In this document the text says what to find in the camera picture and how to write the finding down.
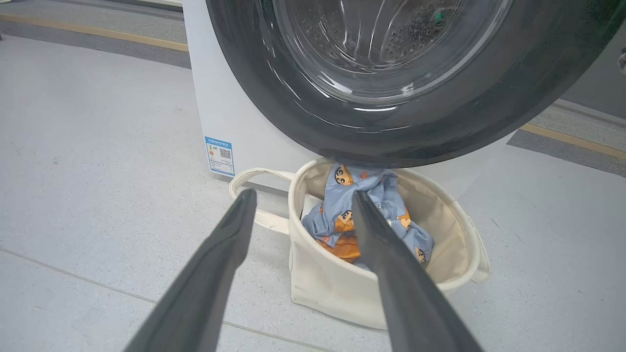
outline orange fabric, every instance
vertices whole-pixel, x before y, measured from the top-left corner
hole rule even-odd
[[[354,231],[354,224],[353,225],[344,224],[338,219],[335,220],[335,232],[348,232],[348,231]]]
[[[356,236],[341,235],[335,243],[334,248],[320,240],[317,240],[317,243],[319,243],[325,250],[329,251],[334,256],[339,257],[340,259],[343,259],[348,263],[354,262],[358,257],[361,256],[361,251],[359,250],[359,246],[356,243]]]

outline qr code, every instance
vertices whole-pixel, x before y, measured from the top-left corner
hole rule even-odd
[[[220,148],[220,156],[222,158],[230,159],[230,150]]]

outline yellow floor stripe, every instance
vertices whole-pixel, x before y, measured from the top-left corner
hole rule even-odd
[[[77,33],[93,34],[95,36],[121,39],[121,40],[126,40],[126,41],[132,41],[134,43],[141,43],[141,44],[147,44],[147,45],[152,45],[152,46],[159,46],[161,48],[189,52],[189,47],[186,44],[175,43],[173,41],[167,41],[167,40],[162,40],[162,39],[138,36],[135,34],[110,31],[108,29],[78,26],[76,24],[67,24],[67,23],[61,23],[61,22],[55,22],[55,21],[48,21],[45,19],[17,16],[17,15],[12,15],[12,14],[0,14],[0,21],[25,23],[25,24],[32,24],[34,26],[62,29],[65,31],[77,32]],[[526,125],[523,125],[520,128],[520,130],[534,133],[536,135],[541,135],[544,137],[552,138],[555,140],[559,140],[561,142],[565,142],[565,143],[569,143],[572,145],[576,145],[578,147],[593,150],[598,153],[610,155],[612,157],[616,157],[622,160],[626,160],[626,152],[623,152],[621,150],[617,150],[614,148],[606,147],[601,144],[582,140],[577,137],[565,135],[560,132],[548,130],[543,127],[526,124]]]
[[[577,137],[572,137],[572,136],[569,136],[569,135],[565,135],[565,134],[560,133],[560,132],[548,130],[548,129],[543,128],[543,127],[534,126],[534,125],[530,125],[530,124],[527,123],[526,125],[523,125],[522,127],[520,127],[520,130],[523,130],[523,131],[526,131],[526,132],[530,132],[530,133],[534,133],[536,135],[552,138],[552,139],[555,139],[555,140],[559,140],[561,142],[573,144],[573,145],[576,145],[578,147],[590,149],[590,150],[596,151],[598,153],[610,155],[612,157],[616,157],[616,158],[619,158],[619,159],[622,159],[622,160],[626,160],[626,152],[623,152],[621,150],[614,149],[614,148],[611,148],[611,147],[606,147],[606,146],[601,145],[601,144],[589,142],[587,140],[583,140],[583,139],[580,139],[580,138],[577,138]]]
[[[62,29],[64,31],[71,31],[77,33],[93,34],[95,36],[102,36],[107,38],[121,39],[125,41],[132,41],[134,43],[147,44],[152,46],[159,46],[161,48],[174,49],[178,51],[189,52],[189,47],[186,44],[175,43],[173,41],[167,41],[162,39],[149,38],[144,36],[138,36],[136,34],[128,34],[116,31],[110,31],[108,29],[92,28],[85,26],[78,26],[77,24],[68,24],[55,21],[48,21],[47,19],[38,19],[25,16],[17,16],[13,14],[0,14],[0,21],[17,22],[24,24],[32,24],[34,26]]]

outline door glass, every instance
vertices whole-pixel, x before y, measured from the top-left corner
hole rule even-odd
[[[508,0],[274,0],[307,79],[344,101],[394,105],[461,69],[497,30]]]

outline tile grout line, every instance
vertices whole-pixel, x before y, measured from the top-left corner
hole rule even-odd
[[[142,301],[146,301],[146,302],[149,302],[149,303],[152,303],[152,304],[158,303],[158,301],[156,301],[154,299],[150,299],[150,298],[147,298],[147,297],[144,297],[144,296],[140,296],[140,295],[134,294],[132,292],[124,291],[122,289],[118,289],[118,288],[115,288],[113,286],[109,286],[109,285],[103,284],[101,282],[98,282],[98,281],[95,281],[95,280],[92,280],[92,279],[88,279],[87,277],[74,274],[73,272],[69,272],[69,271],[60,269],[58,267],[54,267],[54,266],[46,264],[44,262],[40,262],[40,261],[38,261],[36,259],[27,257],[27,256],[25,256],[23,254],[14,252],[14,251],[12,251],[10,249],[6,249],[6,248],[3,248],[3,247],[0,247],[0,251],[3,251],[3,252],[5,252],[7,254],[10,254],[12,256],[16,256],[16,257],[22,258],[25,261],[32,262],[33,264],[37,264],[37,265],[46,267],[46,268],[48,268],[48,269],[50,269],[52,271],[60,272],[61,274],[65,274],[65,275],[71,276],[71,277],[73,277],[75,279],[86,281],[86,282],[88,282],[90,284],[94,284],[96,286],[99,286],[99,287],[102,287],[102,288],[105,288],[105,289],[109,289],[109,290],[115,291],[117,293],[124,294],[126,296],[131,296],[133,298],[141,299]],[[227,326],[231,326],[233,328],[241,329],[241,330],[244,330],[244,331],[249,331],[251,333],[263,335],[263,336],[266,336],[266,337],[269,337],[269,338],[279,339],[279,340],[282,340],[282,341],[285,341],[285,342],[289,342],[289,343],[293,343],[293,344],[299,344],[301,346],[305,346],[305,347],[308,347],[308,348],[313,348],[313,349],[316,349],[318,351],[330,351],[329,349],[321,347],[321,346],[316,346],[314,344],[309,344],[309,343],[306,343],[306,342],[297,341],[297,340],[290,339],[290,338],[285,338],[283,336],[266,333],[265,331],[248,328],[247,326],[231,323],[231,322],[226,321],[226,320],[223,320],[222,324],[227,325]]]

